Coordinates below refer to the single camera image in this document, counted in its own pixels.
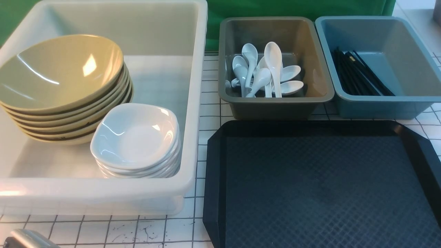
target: stack of bowls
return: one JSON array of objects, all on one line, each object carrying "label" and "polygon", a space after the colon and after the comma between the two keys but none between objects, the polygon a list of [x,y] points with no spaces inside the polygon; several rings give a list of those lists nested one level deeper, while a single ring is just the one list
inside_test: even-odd
[{"label": "stack of bowls", "polygon": [[180,165],[175,114],[157,106],[122,104],[98,126],[90,144],[106,178],[166,178]]},{"label": "stack of bowls", "polygon": [[6,62],[0,78],[0,104],[21,131],[57,144],[89,142],[104,116],[134,94],[119,46],[92,35],[36,44]]}]

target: dark blue serving tray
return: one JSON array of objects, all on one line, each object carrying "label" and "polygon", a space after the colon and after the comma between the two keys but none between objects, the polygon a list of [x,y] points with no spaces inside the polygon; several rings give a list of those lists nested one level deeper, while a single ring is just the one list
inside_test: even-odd
[{"label": "dark blue serving tray", "polygon": [[208,141],[215,248],[441,247],[441,163],[394,121],[230,121]]}]

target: gray container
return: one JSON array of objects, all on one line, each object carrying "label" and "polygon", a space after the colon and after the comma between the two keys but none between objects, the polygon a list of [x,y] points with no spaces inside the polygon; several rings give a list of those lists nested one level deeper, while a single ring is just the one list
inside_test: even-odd
[{"label": "gray container", "polygon": [[[219,96],[231,106],[239,120],[305,119],[318,104],[334,96],[334,88],[325,57],[312,21],[303,17],[228,18],[220,25]],[[277,43],[282,51],[283,64],[299,65],[302,72],[294,80],[305,86],[292,96],[265,98],[240,97],[240,89],[228,87],[225,80],[235,78],[232,70],[234,56],[242,46],[256,46],[260,59],[268,42]]]},{"label": "gray container", "polygon": [[[316,21],[326,62],[343,118],[413,119],[441,102],[441,72],[403,19],[381,16],[320,17]],[[331,51],[355,50],[396,96],[345,93]]]}]

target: black chopsticks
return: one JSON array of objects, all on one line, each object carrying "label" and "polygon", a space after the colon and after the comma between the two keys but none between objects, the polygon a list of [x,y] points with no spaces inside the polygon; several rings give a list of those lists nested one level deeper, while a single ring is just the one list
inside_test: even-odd
[{"label": "black chopsticks", "polygon": [[369,68],[360,55],[343,53],[336,48],[331,54],[343,90],[358,96],[395,96]]}]

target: green backdrop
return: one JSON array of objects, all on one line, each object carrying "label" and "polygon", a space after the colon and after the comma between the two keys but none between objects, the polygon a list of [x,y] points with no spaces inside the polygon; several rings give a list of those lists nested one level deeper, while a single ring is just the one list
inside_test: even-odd
[{"label": "green backdrop", "polygon": [[[0,45],[39,0],[0,0]],[[218,50],[219,25],[227,17],[391,15],[395,0],[207,0],[206,50]]]}]

